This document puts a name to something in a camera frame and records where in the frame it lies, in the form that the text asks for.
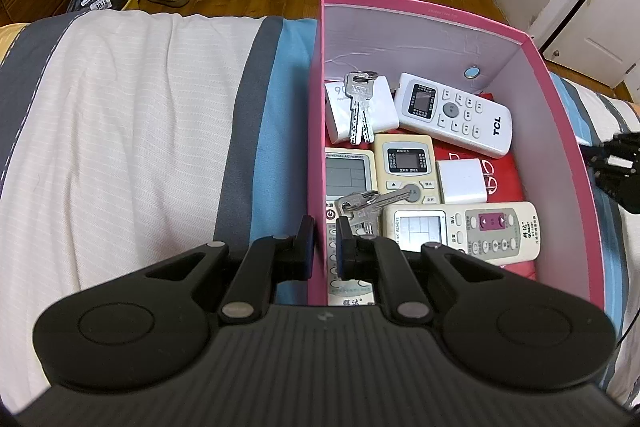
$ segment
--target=remote button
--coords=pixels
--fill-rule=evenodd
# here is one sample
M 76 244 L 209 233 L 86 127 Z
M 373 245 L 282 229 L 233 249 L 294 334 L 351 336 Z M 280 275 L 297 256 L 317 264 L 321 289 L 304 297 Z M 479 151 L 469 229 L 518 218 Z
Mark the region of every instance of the remote button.
M 460 114 L 460 110 L 458 106 L 452 102 L 447 102 L 442 106 L 442 112 L 446 114 L 449 118 L 455 118 Z

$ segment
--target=remote control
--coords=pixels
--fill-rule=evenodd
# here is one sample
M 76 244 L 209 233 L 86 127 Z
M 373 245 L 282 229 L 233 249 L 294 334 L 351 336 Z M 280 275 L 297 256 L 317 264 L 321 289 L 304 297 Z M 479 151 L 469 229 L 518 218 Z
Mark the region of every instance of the remote control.
M 371 151 L 327 147 L 326 162 L 326 283 L 329 306 L 373 304 L 373 288 L 364 281 L 343 281 L 338 277 L 335 258 L 335 200 L 354 192 L 378 190 L 376 167 Z
M 528 201 L 478 204 L 392 204 L 383 228 L 402 250 L 430 241 L 503 266 L 540 253 L 540 220 Z
M 421 191 L 418 203 L 440 203 L 440 186 L 430 137 L 424 134 L 376 134 L 373 154 L 381 194 L 414 184 Z
M 403 129 L 491 158 L 511 147 L 511 113 L 492 100 L 403 73 L 394 104 Z

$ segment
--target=white charger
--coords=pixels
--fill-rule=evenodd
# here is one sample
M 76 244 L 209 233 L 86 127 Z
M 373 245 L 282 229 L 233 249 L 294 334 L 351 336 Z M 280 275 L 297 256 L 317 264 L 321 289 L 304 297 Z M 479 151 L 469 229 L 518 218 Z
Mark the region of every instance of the white charger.
M 374 133 L 391 131 L 400 125 L 386 76 L 379 76 L 373 82 L 369 114 Z M 341 80 L 324 84 L 324 117 L 331 143 L 349 139 L 351 99 L 344 93 L 344 82 Z
M 444 203 L 486 203 L 486 187 L 478 158 L 436 161 Z

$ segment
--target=silver key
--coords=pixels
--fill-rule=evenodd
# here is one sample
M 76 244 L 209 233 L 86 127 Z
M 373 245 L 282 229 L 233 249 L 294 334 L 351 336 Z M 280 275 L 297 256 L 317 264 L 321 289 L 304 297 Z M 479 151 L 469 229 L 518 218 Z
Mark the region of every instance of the silver key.
M 372 192 L 374 191 L 350 194 L 335 201 L 338 215 L 346 216 L 352 229 L 360 225 L 370 235 L 380 235 L 380 214 L 385 206 L 404 200 L 415 203 L 420 200 L 421 195 L 420 187 L 414 184 L 386 194 L 374 192 L 372 195 Z
M 351 99 L 349 141 L 353 145 L 359 145 L 363 138 L 367 143 L 373 142 L 369 100 L 377 77 L 375 71 L 353 71 L 344 77 L 344 92 Z

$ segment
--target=bed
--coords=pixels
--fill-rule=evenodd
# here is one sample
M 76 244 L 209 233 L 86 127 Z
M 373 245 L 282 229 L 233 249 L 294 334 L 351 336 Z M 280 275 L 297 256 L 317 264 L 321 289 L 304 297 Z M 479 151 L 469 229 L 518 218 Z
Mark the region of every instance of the bed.
M 0 396 L 47 386 L 31 347 L 69 293 L 213 235 L 233 251 L 294 233 L 306 211 L 307 79 L 316 22 L 144 12 L 66 14 L 0 28 Z M 640 130 L 640 109 L 552 75 L 576 136 Z M 593 188 L 605 311 L 638 307 L 640 217 Z M 305 289 L 278 289 L 304 302 Z M 602 378 L 635 405 L 640 333 Z

